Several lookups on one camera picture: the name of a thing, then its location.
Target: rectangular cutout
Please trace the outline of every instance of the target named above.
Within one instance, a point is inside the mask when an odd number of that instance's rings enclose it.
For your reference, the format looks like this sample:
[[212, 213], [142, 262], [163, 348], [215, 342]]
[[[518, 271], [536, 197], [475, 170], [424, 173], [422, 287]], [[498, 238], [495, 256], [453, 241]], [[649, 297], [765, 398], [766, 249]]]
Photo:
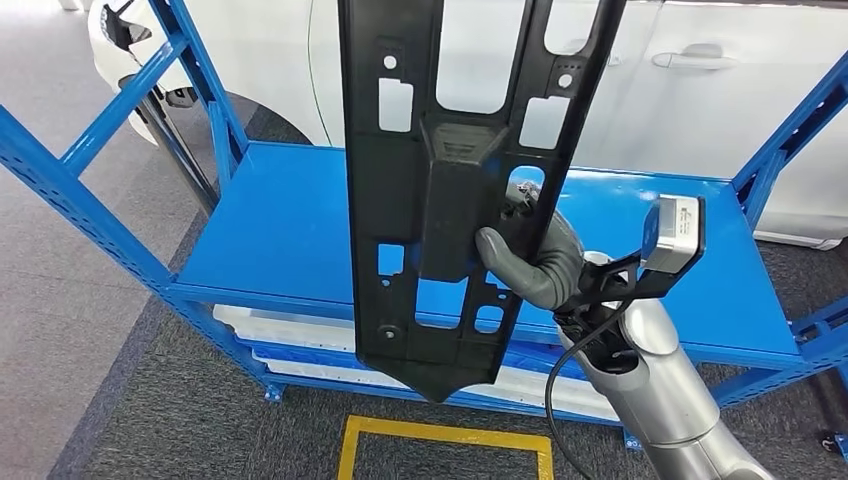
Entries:
[[[445, 0], [436, 77], [439, 105], [494, 113], [506, 101], [524, 0]], [[481, 19], [483, 12], [488, 14]]]
[[503, 309], [492, 305], [484, 305], [477, 310], [474, 329], [480, 333], [495, 333], [501, 328]]
[[[465, 286], [468, 280], [463, 280], [459, 284], [462, 285], [462, 290], [465, 291]], [[425, 312], [429, 310], [425, 307], [425, 303], [430, 303], [431, 307], [433, 299], [438, 299], [438, 320], [428, 320], [426, 318], [416, 317], [415, 321], [426, 327], [451, 329], [459, 326], [459, 316], [462, 313], [462, 295], [446, 294], [451, 291], [450, 283], [439, 282], [436, 280], [418, 279], [418, 297], [415, 303], [416, 312]]]
[[380, 130], [408, 132], [412, 127], [412, 94], [414, 88], [396, 78], [379, 80]]
[[554, 0], [545, 27], [545, 49], [554, 55], [574, 55], [586, 46], [598, 0]]
[[531, 98], [527, 102], [518, 143], [522, 147], [555, 148], [570, 100], [557, 96]]
[[377, 246], [377, 273], [394, 275], [403, 271], [403, 245], [381, 243]]

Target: robotic arm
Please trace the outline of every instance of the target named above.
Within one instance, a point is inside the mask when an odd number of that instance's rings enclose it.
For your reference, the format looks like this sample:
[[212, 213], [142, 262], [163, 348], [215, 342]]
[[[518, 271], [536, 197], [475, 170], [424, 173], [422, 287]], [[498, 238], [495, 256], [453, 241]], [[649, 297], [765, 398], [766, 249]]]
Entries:
[[[532, 204], [534, 198], [532, 185], [510, 186], [507, 192], [512, 203]], [[554, 312], [569, 350], [558, 367], [574, 352], [594, 388], [642, 442], [660, 478], [771, 479], [722, 422], [658, 300], [703, 251], [701, 210], [698, 199], [660, 196], [648, 215], [641, 251], [619, 260], [584, 253], [559, 213], [535, 265], [514, 255], [492, 228], [478, 231], [475, 241], [486, 268], [531, 304]], [[548, 409], [558, 367], [546, 392]], [[549, 420], [554, 428], [550, 410]], [[569, 457], [556, 431], [554, 436]]]

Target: car door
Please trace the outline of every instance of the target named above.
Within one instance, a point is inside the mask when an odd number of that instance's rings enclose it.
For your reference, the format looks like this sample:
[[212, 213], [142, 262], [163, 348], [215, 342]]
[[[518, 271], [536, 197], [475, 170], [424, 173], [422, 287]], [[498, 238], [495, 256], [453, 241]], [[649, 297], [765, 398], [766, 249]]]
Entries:
[[[732, 177], [848, 49], [848, 10], [667, 2], [592, 162]], [[759, 230], [848, 234], [848, 115], [781, 174]]]

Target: yellow floor marking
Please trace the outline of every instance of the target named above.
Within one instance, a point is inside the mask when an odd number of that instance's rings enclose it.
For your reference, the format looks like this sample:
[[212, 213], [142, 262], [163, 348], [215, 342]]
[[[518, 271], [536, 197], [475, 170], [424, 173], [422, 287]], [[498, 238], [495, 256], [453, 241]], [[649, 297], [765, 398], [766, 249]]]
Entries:
[[540, 480], [553, 480], [554, 466], [551, 439], [541, 435], [496, 432], [474, 428], [444, 427], [425, 423], [383, 420], [380, 418], [349, 415], [345, 427], [342, 453], [339, 459], [339, 480], [353, 478], [356, 461], [356, 444], [359, 433], [378, 433], [396, 437], [420, 438], [437, 442], [466, 443], [486, 447], [514, 448], [536, 452]]

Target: blue shelf frame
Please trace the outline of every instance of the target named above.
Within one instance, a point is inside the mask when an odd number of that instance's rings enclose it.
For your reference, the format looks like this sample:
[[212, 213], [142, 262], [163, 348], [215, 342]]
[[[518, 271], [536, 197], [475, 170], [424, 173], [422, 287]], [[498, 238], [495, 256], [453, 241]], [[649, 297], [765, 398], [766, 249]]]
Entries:
[[[263, 385], [269, 400], [280, 400], [285, 386], [289, 384], [420, 400], [415, 393], [400, 389], [270, 373], [264, 363], [253, 358], [249, 346], [237, 341], [223, 324], [212, 317], [206, 304], [200, 301], [202, 295], [192, 296], [170, 289], [174, 284], [173, 273], [79, 181], [79, 175], [106, 141], [176, 60], [184, 67], [209, 115], [222, 189], [227, 188], [247, 151], [247, 136], [235, 116], [184, 1], [150, 0], [150, 3], [164, 27], [167, 41], [61, 158], [53, 156], [0, 105], [0, 163]], [[846, 103], [848, 53], [837, 61], [732, 179], [740, 208], [752, 228], [762, 214], [783, 167]], [[713, 388], [719, 404], [728, 406], [740, 403], [829, 368], [838, 368], [843, 378], [848, 380], [848, 298], [793, 322], [792, 332], [798, 343], [800, 358], [797, 361], [787, 362], [779, 368], [752, 368], [724, 381]], [[530, 415], [543, 414], [538, 408], [492, 401], [463, 392], [454, 395], [447, 403]], [[564, 412], [558, 415], [566, 419], [614, 423]]]

